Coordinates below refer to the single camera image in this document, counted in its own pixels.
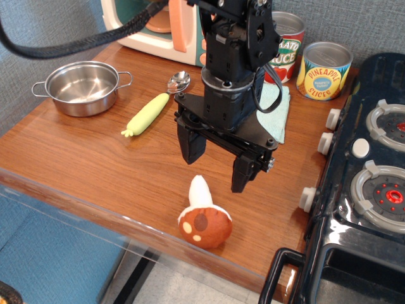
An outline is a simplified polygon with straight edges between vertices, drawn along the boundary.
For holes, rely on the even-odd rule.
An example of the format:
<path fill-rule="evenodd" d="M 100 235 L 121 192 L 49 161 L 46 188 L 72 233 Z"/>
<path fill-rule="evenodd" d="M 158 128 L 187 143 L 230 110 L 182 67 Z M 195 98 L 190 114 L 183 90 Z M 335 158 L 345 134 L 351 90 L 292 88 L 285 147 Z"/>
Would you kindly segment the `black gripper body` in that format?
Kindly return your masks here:
<path fill-rule="evenodd" d="M 260 68 L 236 81 L 220 78 L 204 67 L 201 70 L 203 96 L 175 95 L 177 125 L 194 130 L 205 137 L 206 142 L 217 144 L 235 157 L 251 155 L 260 164 L 260 170 L 269 171 L 277 143 L 260 125 L 256 113 L 271 113 L 279 102 L 273 102 L 265 110 L 259 104 L 265 72 L 265 68 Z"/>

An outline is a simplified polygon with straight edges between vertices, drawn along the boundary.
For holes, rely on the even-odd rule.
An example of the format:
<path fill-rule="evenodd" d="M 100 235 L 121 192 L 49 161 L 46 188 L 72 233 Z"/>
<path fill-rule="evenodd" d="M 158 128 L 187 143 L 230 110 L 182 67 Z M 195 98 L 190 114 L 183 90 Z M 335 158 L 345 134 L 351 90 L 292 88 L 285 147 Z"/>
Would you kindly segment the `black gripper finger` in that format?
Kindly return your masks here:
<path fill-rule="evenodd" d="M 188 165 L 196 162 L 206 150 L 206 138 L 186 126 L 177 125 L 177 136 L 182 157 Z"/>
<path fill-rule="evenodd" d="M 242 193 L 246 184 L 256 178 L 260 169 L 260 164 L 251 155 L 241 154 L 237 156 L 233 164 L 232 192 Z"/>

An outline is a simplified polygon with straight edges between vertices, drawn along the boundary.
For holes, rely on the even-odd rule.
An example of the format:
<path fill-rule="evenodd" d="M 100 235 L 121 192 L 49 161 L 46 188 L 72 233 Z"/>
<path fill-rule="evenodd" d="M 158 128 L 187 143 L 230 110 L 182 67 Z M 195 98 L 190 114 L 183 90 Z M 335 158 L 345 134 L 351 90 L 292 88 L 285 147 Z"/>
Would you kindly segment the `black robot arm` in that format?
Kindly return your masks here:
<path fill-rule="evenodd" d="M 204 94 L 178 93 L 177 135 L 182 156 L 194 163 L 207 142 L 235 156 L 232 191 L 241 193 L 260 171 L 272 168 L 277 149 L 273 136 L 259 123 L 282 101 L 260 105 L 265 75 L 282 83 L 270 65 L 282 37 L 275 30 L 271 1 L 196 1 L 206 40 L 201 70 Z"/>

